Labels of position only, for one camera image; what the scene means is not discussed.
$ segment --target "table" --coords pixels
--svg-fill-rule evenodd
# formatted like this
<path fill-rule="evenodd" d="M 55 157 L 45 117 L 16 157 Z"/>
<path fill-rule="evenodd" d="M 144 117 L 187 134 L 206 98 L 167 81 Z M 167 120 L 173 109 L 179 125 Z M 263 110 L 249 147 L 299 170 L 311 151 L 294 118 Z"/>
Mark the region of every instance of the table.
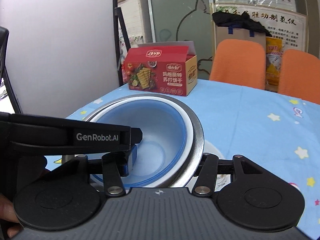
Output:
<path fill-rule="evenodd" d="M 129 90 L 124 85 L 68 118 L 83 120 L 103 104 L 139 93 L 144 92 Z M 198 80 L 187 97 L 172 97 L 196 113 L 205 139 L 226 159 L 242 154 L 281 179 L 294 183 L 306 202 L 298 228 L 312 239 L 320 236 L 320 105 L 207 80 Z M 53 167 L 53 160 L 57 157 L 49 159 L 49 168 Z"/>

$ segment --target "black cloth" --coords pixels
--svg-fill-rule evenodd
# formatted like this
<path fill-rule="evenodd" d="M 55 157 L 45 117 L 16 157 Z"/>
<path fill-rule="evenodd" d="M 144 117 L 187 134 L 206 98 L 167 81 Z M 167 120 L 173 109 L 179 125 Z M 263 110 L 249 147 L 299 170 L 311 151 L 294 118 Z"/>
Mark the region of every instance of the black cloth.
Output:
<path fill-rule="evenodd" d="M 242 15 L 215 12 L 212 14 L 215 24 L 219 27 L 233 26 L 235 28 L 242 28 L 251 30 L 257 33 L 265 33 L 267 37 L 272 37 L 270 32 L 260 23 L 250 19 L 249 14 L 244 12 Z"/>

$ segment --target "red box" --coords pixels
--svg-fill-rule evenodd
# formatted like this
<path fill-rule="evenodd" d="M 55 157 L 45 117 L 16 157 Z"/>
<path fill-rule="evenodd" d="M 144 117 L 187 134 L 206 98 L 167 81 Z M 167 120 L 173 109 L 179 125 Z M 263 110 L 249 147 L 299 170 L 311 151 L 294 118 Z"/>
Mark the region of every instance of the red box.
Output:
<path fill-rule="evenodd" d="M 197 84 L 197 57 L 188 46 L 129 49 L 124 61 L 129 88 L 186 96 Z"/>

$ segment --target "human hand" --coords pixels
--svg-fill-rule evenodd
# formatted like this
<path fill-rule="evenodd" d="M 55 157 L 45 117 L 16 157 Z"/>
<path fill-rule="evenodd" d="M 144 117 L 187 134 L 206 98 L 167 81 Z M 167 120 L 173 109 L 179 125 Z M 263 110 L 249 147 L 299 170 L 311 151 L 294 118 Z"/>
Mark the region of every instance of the human hand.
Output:
<path fill-rule="evenodd" d="M 14 213 L 12 202 L 7 199 L 4 195 L 0 194 L 0 219 L 19 223 L 16 214 Z M 20 230 L 22 226 L 17 224 L 8 229 L 7 234 L 10 238 L 14 237 Z"/>

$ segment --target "black round joint cover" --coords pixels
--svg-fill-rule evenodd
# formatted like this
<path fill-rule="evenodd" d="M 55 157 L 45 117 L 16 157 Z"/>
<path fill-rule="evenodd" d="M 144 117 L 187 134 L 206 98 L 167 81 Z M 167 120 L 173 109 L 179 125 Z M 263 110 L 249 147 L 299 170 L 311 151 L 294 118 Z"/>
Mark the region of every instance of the black round joint cover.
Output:
<path fill-rule="evenodd" d="M 45 231 L 65 230 L 92 217 L 100 197 L 85 182 L 62 179 L 30 184 L 16 195 L 13 204 L 22 224 Z"/>
<path fill-rule="evenodd" d="M 297 189 L 278 177 L 263 179 L 259 174 L 226 185 L 218 193 L 217 204 L 233 223 L 263 232 L 296 226 L 304 210 L 304 198 Z"/>

